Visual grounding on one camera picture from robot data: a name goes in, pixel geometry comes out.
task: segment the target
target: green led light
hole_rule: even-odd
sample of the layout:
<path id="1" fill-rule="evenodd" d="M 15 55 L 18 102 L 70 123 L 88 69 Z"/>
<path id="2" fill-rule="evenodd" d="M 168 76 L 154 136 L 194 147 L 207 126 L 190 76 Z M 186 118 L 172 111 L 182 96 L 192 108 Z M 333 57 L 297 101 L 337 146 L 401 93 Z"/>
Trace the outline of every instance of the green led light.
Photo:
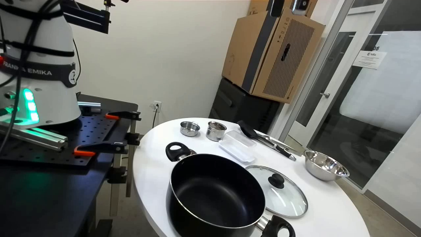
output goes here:
<path id="1" fill-rule="evenodd" d="M 34 94 L 32 94 L 32 91 L 25 89 L 24 94 L 25 94 L 25 99 L 31 100 L 31 101 L 34 100 Z"/>
<path id="2" fill-rule="evenodd" d="M 32 119 L 32 121 L 39 121 L 40 120 L 40 118 L 38 117 L 38 113 L 31 113 L 31 119 Z"/>
<path id="3" fill-rule="evenodd" d="M 35 112 L 35 111 L 37 111 L 37 106 L 35 105 L 34 102 L 29 102 L 28 103 L 28 109 L 32 112 Z"/>

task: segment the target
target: round white table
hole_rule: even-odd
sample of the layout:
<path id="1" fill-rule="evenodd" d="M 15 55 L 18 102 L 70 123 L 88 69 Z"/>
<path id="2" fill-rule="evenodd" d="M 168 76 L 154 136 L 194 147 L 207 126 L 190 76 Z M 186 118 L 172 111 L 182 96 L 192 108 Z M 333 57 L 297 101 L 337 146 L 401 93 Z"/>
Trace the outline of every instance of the round white table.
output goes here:
<path id="1" fill-rule="evenodd" d="M 196 137 L 180 133 L 182 121 L 195 121 L 200 126 Z M 133 161 L 133 177 L 147 220 L 160 237 L 178 237 L 170 225 L 165 206 L 170 175 L 175 162 L 170 162 L 165 147 L 171 142 L 181 142 L 197 153 L 223 156 L 238 164 L 218 142 L 206 137 L 209 121 L 218 121 L 227 127 L 227 132 L 236 130 L 237 124 L 210 118 L 182 118 L 165 122 L 150 130 L 141 140 Z M 309 174 L 304 166 L 304 157 L 292 161 L 276 151 L 257 143 L 259 156 L 253 164 L 263 165 L 279 171 L 290 178 L 307 197 L 308 211 L 299 219 L 285 218 L 295 229 L 298 237 L 370 237 L 367 227 L 349 197 L 335 182 L 323 182 Z M 252 237 L 261 236 L 255 229 Z"/>

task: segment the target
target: gray floor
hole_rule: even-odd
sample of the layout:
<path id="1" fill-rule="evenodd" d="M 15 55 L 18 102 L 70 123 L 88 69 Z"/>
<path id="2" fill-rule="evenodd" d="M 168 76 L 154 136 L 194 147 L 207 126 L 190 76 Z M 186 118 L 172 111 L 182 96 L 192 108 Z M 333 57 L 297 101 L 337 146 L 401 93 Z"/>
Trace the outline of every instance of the gray floor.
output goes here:
<path id="1" fill-rule="evenodd" d="M 299 143 L 288 137 L 285 141 L 291 147 L 302 150 Z M 349 196 L 355 204 L 362 218 L 364 219 L 371 237 L 414 237 L 405 227 L 395 221 L 377 205 L 360 194 L 344 180 L 338 180 L 337 184 Z M 96 202 L 96 220 L 110 219 L 111 185 L 105 182 L 98 194 Z M 125 185 L 120 185 L 120 203 L 118 216 L 113 217 L 113 228 L 110 237 L 158 237 L 149 225 L 141 210 L 139 201 L 135 195 L 130 198 L 125 197 Z"/>

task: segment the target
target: glass lid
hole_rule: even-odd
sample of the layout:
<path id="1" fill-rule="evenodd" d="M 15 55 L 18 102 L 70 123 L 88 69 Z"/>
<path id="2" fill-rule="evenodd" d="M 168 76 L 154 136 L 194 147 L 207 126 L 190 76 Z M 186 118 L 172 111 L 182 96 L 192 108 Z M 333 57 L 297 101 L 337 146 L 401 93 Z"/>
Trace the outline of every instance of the glass lid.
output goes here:
<path id="1" fill-rule="evenodd" d="M 259 182 L 266 199 L 266 209 L 275 215 L 299 218 L 307 209 L 307 198 L 301 189 L 278 171 L 260 165 L 246 168 Z"/>

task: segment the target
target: lid knob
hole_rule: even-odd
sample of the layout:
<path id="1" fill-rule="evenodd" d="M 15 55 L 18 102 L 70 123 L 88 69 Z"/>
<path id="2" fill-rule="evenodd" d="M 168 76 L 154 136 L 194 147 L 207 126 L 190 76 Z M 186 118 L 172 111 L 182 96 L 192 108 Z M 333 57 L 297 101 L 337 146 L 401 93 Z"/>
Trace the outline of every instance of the lid knob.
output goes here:
<path id="1" fill-rule="evenodd" d="M 267 180 L 275 188 L 278 188 L 278 189 L 283 189 L 284 188 L 285 179 L 280 174 L 273 174 L 272 176 L 270 176 L 269 178 L 267 178 Z"/>

